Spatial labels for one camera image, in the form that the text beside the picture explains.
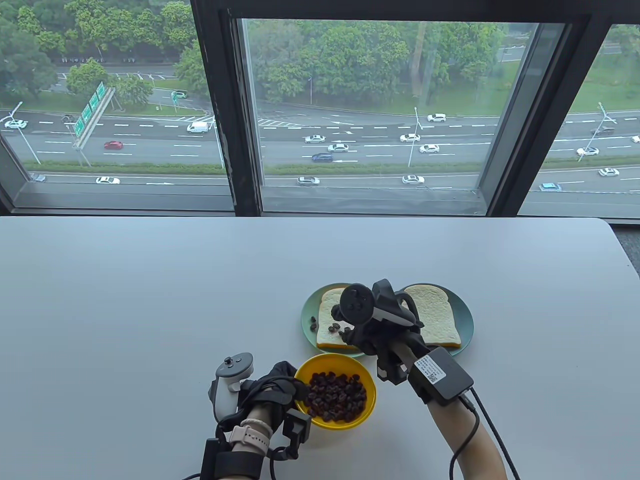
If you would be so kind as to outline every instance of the glass pane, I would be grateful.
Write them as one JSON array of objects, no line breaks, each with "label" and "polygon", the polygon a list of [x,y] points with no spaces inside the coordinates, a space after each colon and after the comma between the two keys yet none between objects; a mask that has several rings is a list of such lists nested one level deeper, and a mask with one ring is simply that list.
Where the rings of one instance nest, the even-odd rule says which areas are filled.
[{"label": "glass pane", "polygon": [[535,24],[242,26],[265,210],[484,214],[478,175]]},{"label": "glass pane", "polygon": [[189,3],[17,0],[0,31],[0,134],[33,181],[228,185]]},{"label": "glass pane", "polygon": [[640,218],[639,41],[609,30],[520,214]]}]

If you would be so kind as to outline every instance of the yellow bowl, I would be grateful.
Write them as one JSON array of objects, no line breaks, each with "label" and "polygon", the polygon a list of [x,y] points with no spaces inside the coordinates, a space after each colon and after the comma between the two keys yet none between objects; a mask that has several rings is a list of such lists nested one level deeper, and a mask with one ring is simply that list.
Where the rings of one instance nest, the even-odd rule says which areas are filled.
[{"label": "yellow bowl", "polygon": [[[344,356],[339,353],[323,353],[309,358],[304,364],[302,364],[296,373],[296,378],[302,380],[308,385],[311,381],[311,375],[322,372],[334,372],[338,376],[343,373],[347,376],[354,374],[360,375],[360,381],[367,391],[367,402],[364,406],[364,411],[353,422],[325,422],[320,417],[311,419],[311,422],[314,425],[326,428],[327,430],[349,430],[364,423],[364,421],[371,415],[371,412],[373,412],[373,408],[376,406],[376,384],[373,382],[373,378],[371,378],[369,371],[358,360],[354,360],[351,357]],[[296,401],[296,406],[298,407],[298,410],[304,413],[307,413],[309,410],[305,404],[300,401]]]}]

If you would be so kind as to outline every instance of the white bread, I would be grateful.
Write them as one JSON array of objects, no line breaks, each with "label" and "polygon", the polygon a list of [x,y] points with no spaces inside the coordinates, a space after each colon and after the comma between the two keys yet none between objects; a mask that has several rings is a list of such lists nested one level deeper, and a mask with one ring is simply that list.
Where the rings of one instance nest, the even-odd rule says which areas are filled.
[{"label": "white bread", "polygon": [[340,329],[344,330],[345,327],[353,329],[353,325],[347,322],[336,322],[331,316],[331,309],[334,305],[340,303],[340,295],[344,288],[337,288],[326,291],[322,295],[320,302],[320,310],[318,312],[318,329],[316,333],[316,345],[318,348],[343,348],[348,350],[357,350],[356,347],[347,345],[342,341],[338,332],[329,332],[329,326],[333,323],[340,324]]},{"label": "white bread", "polygon": [[404,289],[415,302],[424,327],[420,331],[426,344],[460,347],[460,334],[447,294],[432,285],[412,285]]}]

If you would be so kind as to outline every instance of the red car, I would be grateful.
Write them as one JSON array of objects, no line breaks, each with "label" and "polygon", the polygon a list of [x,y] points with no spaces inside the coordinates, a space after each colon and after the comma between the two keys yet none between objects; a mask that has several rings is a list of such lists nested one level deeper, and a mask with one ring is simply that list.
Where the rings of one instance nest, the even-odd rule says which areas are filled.
[{"label": "red car", "polygon": [[111,140],[104,144],[104,148],[107,150],[122,150],[122,142],[118,140]]}]

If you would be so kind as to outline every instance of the white van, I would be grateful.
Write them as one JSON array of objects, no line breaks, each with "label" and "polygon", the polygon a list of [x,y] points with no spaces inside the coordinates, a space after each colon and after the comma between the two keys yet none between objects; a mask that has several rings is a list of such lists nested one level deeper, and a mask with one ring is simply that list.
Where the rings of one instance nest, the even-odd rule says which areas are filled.
[{"label": "white van", "polygon": [[191,132],[191,133],[208,132],[210,129],[209,125],[210,124],[208,124],[207,122],[191,122],[187,126],[187,132]]}]

